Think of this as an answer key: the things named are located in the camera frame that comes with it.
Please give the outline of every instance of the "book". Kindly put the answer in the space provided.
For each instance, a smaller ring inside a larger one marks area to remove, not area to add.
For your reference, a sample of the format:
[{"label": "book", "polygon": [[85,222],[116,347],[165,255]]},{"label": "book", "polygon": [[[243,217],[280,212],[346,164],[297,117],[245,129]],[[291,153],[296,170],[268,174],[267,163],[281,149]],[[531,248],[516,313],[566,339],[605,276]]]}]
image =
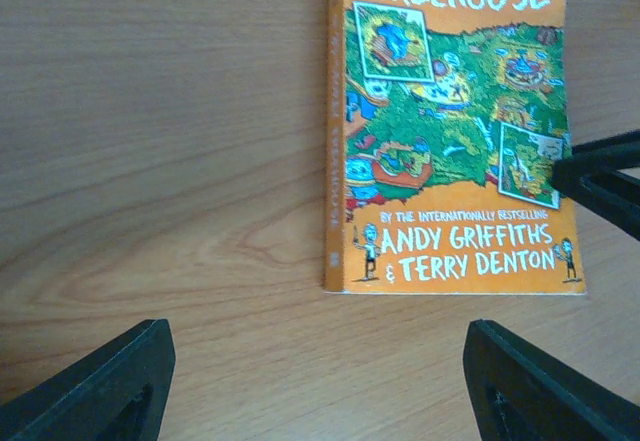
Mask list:
[{"label": "book", "polygon": [[565,0],[329,0],[325,289],[581,294]]}]

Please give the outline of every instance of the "wood grain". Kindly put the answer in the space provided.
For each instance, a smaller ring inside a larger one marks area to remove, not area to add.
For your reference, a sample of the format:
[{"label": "wood grain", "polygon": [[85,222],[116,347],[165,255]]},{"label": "wood grain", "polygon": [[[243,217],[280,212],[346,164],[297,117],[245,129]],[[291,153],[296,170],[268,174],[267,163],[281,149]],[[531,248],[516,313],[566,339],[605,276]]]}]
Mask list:
[{"label": "wood grain", "polygon": [[[576,142],[637,128],[640,0],[569,0]],[[590,295],[329,296],[325,0],[1,0],[0,397],[141,319],[161,439],[478,439],[493,318],[640,402],[640,246],[579,210]]]}]

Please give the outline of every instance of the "book spine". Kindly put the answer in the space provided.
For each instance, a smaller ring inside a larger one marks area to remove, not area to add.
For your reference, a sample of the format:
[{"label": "book spine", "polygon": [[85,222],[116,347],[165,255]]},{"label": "book spine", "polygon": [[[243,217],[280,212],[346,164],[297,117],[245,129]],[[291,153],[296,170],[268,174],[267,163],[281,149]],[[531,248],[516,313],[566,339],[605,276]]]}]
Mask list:
[{"label": "book spine", "polygon": [[343,137],[345,67],[343,0],[329,0],[327,70],[327,199],[325,289],[343,290],[345,224]]}]

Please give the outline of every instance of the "cartoon boy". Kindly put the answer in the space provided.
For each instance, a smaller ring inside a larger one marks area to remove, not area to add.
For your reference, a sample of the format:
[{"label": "cartoon boy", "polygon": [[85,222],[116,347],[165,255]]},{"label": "cartoon boy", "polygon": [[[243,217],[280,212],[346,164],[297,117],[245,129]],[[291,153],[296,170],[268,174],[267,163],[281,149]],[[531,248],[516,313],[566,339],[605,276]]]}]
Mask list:
[{"label": "cartoon boy", "polygon": [[353,237],[353,245],[358,249],[364,249],[364,280],[375,279],[374,274],[376,270],[376,258],[380,255],[380,248],[376,246],[376,239],[378,239],[378,228],[374,224],[367,224],[362,231],[364,236],[364,244],[358,242],[357,233]]},{"label": "cartoon boy", "polygon": [[564,238],[562,240],[562,250],[560,246],[557,244],[553,247],[556,257],[560,261],[567,262],[567,279],[577,279],[578,275],[576,273],[576,265],[573,263],[573,244],[569,238]]}]

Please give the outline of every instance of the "book cover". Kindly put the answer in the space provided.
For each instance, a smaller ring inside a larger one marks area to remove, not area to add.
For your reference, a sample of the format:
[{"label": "book cover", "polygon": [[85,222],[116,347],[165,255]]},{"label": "book cover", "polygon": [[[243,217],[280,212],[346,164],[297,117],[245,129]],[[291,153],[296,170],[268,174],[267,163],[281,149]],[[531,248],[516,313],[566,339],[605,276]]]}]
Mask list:
[{"label": "book cover", "polygon": [[329,0],[325,288],[579,294],[565,0]]}]

